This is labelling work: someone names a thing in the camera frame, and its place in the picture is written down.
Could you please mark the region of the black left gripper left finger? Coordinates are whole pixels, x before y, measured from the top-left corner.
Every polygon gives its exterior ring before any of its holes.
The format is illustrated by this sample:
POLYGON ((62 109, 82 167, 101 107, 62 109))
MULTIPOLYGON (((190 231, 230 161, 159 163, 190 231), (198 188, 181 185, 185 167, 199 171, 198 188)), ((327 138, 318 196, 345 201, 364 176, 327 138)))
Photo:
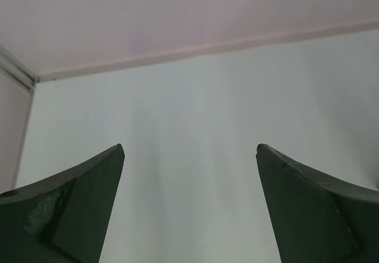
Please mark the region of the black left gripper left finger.
POLYGON ((117 144, 1 194, 1 262, 99 262, 124 164, 117 144))

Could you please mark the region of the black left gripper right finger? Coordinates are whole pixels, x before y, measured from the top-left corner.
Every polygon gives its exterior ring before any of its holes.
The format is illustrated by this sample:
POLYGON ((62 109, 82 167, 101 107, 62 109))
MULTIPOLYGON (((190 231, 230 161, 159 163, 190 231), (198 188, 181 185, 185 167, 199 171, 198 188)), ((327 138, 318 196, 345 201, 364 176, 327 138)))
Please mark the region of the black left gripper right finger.
POLYGON ((266 144, 256 161, 282 262, 378 262, 378 191, 266 144))

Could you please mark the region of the aluminium frame post left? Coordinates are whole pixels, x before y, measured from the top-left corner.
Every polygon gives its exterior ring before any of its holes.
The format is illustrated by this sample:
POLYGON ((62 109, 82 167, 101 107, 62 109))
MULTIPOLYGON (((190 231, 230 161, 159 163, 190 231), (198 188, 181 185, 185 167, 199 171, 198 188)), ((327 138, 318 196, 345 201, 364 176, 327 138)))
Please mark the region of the aluminium frame post left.
POLYGON ((40 78, 1 44, 1 73, 33 95, 40 78))

